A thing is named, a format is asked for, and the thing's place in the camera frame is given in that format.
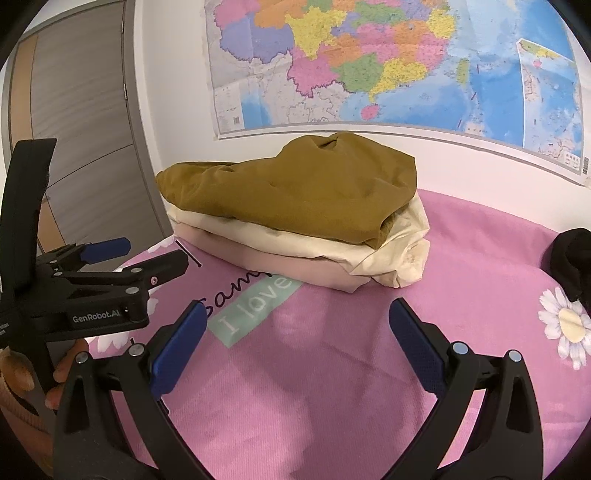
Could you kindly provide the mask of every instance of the finger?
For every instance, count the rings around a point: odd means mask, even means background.
[[[64,384],[53,387],[47,395],[45,395],[45,406],[50,410],[57,410],[60,406],[61,396],[64,393]]]
[[[14,355],[7,355],[0,359],[0,370],[4,380],[11,390],[19,397],[35,388],[33,376],[25,364]]]
[[[56,371],[53,373],[53,378],[58,383],[64,383],[68,378],[68,373],[72,367],[72,362],[76,355],[80,352],[88,351],[88,343],[83,338],[80,338],[72,346],[72,348],[66,353],[66,356],[60,360],[56,366]]]

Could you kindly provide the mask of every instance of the white wall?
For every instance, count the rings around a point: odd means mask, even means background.
[[[67,10],[70,10],[80,5],[89,3],[89,0],[49,0],[39,13],[35,16],[33,21],[27,27],[27,30],[36,27],[45,20],[55,17]],[[6,73],[6,65],[0,70],[0,89],[4,86],[4,77]],[[0,109],[2,108],[2,95],[0,94]],[[4,163],[4,149],[2,145],[2,136],[0,135],[0,205],[2,204],[2,195],[4,193],[4,182],[6,181],[6,167]]]
[[[297,136],[217,140],[206,83],[203,0],[137,0],[137,8],[137,30],[141,25],[135,39],[141,78],[138,89],[156,172],[180,161],[243,161],[276,155]],[[557,231],[580,226],[591,229],[591,190],[585,187],[515,160],[458,145],[368,136],[413,155],[422,189],[472,200]]]

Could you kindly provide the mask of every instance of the white flower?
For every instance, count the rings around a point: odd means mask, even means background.
[[[591,355],[591,318],[578,300],[570,303],[560,287],[556,297],[546,290],[540,297],[544,310],[538,317],[546,324],[544,333],[550,340],[558,341],[558,355],[561,359],[570,357],[573,368],[578,370],[587,365],[586,353]]]
[[[162,285],[158,285],[157,287],[152,288],[150,290],[150,297],[148,299],[148,316],[152,315],[156,310],[156,304],[158,303],[158,299],[153,298],[152,293],[157,291]]]
[[[88,337],[86,341],[91,343],[96,337]],[[118,332],[118,333],[111,333],[109,335],[101,335],[99,337],[99,341],[96,342],[96,349],[99,353],[106,352],[107,349],[113,344],[113,346],[120,350],[123,348],[127,342],[129,341],[129,332]]]
[[[174,235],[171,235],[169,237],[166,237],[164,240],[162,240],[161,242],[157,243],[153,247],[148,248],[148,252],[151,253],[151,254],[153,254],[160,247],[163,247],[163,248],[169,247],[173,243],[174,243]]]

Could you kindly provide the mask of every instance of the pink bedsheet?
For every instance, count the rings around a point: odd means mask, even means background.
[[[431,223],[430,257],[423,280],[401,290],[371,282],[348,294],[247,275],[183,243],[199,264],[191,260],[183,277],[152,291],[151,324],[129,337],[146,342],[192,299],[209,307],[210,329],[164,401],[217,480],[384,475],[435,400],[389,329],[388,307],[398,296],[450,341],[489,355],[521,351],[540,408],[545,475],[572,447],[591,417],[591,367],[574,369],[571,358],[561,359],[559,340],[546,337],[538,318],[543,292],[557,294],[557,283],[538,268],[556,234],[464,200],[432,192],[421,198]],[[171,238],[129,263],[175,248]],[[126,334],[90,344],[94,356],[128,345]],[[117,399],[134,451],[151,463]],[[474,396],[444,463],[461,454],[481,401]]]

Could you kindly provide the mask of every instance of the map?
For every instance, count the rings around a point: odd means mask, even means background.
[[[412,126],[587,174],[579,74],[547,0],[206,0],[205,9],[219,135]]]

